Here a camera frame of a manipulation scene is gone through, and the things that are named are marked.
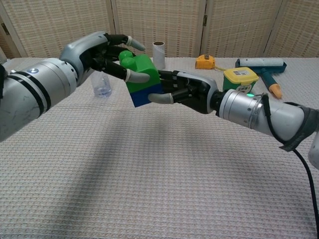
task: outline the woven screen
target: woven screen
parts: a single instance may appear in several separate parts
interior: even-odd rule
[[[319,57],[319,0],[289,0],[267,56]]]
[[[279,0],[214,0],[208,43],[202,53],[258,57],[263,52]]]
[[[166,56],[198,56],[196,32],[200,0],[116,0],[120,32],[131,35],[152,55],[152,43],[164,41]]]
[[[29,57],[58,57],[97,30],[110,31],[107,0],[2,0]]]
[[[0,33],[0,47],[2,51],[5,53],[5,56],[9,59],[14,58],[13,53],[11,52],[9,45],[7,44],[3,34]]]

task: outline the silver robotic arm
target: silver robotic arm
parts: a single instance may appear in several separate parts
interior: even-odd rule
[[[9,74],[0,65],[0,141],[72,94],[94,71],[104,71],[128,82],[142,83],[149,75],[114,63],[126,48],[144,46],[126,35],[95,32],[68,44],[59,59],[48,58],[22,71]]]
[[[159,71],[165,94],[150,94],[149,100],[160,104],[181,103],[202,114],[216,111],[222,119],[275,137],[285,151],[319,130],[319,111],[294,103],[254,96],[235,90],[220,92],[210,78],[183,71]],[[319,169],[319,134],[308,154]]]

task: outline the green toy block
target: green toy block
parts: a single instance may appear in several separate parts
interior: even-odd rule
[[[141,54],[133,56],[131,51],[122,51],[119,55],[120,65],[126,69],[130,69],[135,72],[146,73],[150,76],[150,80],[146,83],[132,83],[126,82],[127,88],[130,93],[143,90],[150,86],[160,84],[160,76],[158,70],[154,66],[151,59]]]

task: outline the metal hinge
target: metal hinge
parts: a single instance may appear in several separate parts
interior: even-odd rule
[[[1,23],[1,26],[3,27],[5,33],[6,33],[7,35],[10,35],[10,33],[9,33],[8,28],[6,27],[6,25],[5,25],[4,23]]]
[[[207,24],[207,15],[204,15],[203,26],[206,26],[206,24]]]

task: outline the textured tablecloth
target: textured tablecloth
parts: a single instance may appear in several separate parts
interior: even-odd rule
[[[283,101],[319,108],[319,60],[285,62],[275,76]],[[222,88],[222,72],[194,64],[166,59],[166,69]],[[87,80],[0,144],[1,239],[316,237],[305,169],[273,138],[180,104],[135,109],[125,84],[111,84],[112,95],[99,99]],[[267,90],[260,80],[254,91]],[[312,139],[299,147],[305,157]],[[319,171],[310,168],[319,193]]]

